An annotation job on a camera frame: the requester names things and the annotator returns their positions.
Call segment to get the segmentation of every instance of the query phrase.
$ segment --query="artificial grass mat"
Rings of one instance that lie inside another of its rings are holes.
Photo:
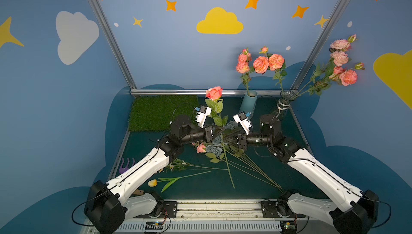
[[[197,96],[142,96],[137,98],[131,107],[129,130],[132,132],[168,130],[176,108],[173,118],[179,114],[186,114],[191,115],[194,121],[194,107],[199,107]]]

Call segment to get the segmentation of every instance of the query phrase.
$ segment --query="glass vase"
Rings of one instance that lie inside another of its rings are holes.
[[[293,102],[296,97],[296,93],[291,90],[284,90],[281,92],[281,97],[276,103],[276,107],[273,109],[271,114],[275,115],[279,120],[283,120],[288,112],[291,102]]]
[[[249,119],[252,118],[253,112],[255,111],[256,100],[258,99],[258,94],[254,90],[249,90],[249,94],[246,92],[243,98],[242,105],[240,106],[240,112],[250,113]]]

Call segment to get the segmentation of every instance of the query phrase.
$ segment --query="wooden block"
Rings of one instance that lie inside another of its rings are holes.
[[[138,195],[138,196],[143,195],[143,193],[144,193],[143,190],[138,190],[138,189],[136,189],[136,190],[133,192],[133,194]]]

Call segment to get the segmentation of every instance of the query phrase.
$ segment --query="robotic arm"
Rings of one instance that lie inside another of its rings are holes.
[[[211,142],[212,126],[203,127],[210,109],[198,111],[198,126],[186,115],[179,115],[171,124],[169,134],[137,164],[106,184],[96,182],[90,188],[84,213],[101,234],[113,233],[124,220],[155,211],[160,198],[155,194],[133,197],[132,193],[158,170],[183,152],[183,145],[197,141]],[[276,210],[281,217],[305,214],[333,225],[341,234],[365,234],[377,219],[378,196],[370,190],[362,192],[317,161],[306,149],[300,148],[281,131],[274,115],[260,117],[260,131],[250,132],[245,113],[234,116],[243,128],[225,136],[224,140],[239,148],[248,145],[266,146],[281,162],[301,172],[332,201],[324,201],[286,192],[277,199]]]

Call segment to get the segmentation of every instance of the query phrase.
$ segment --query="white cloud decal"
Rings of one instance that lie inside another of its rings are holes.
[[[60,38],[57,53],[66,65],[73,64],[99,37],[97,24],[80,12],[60,11],[56,30]]]

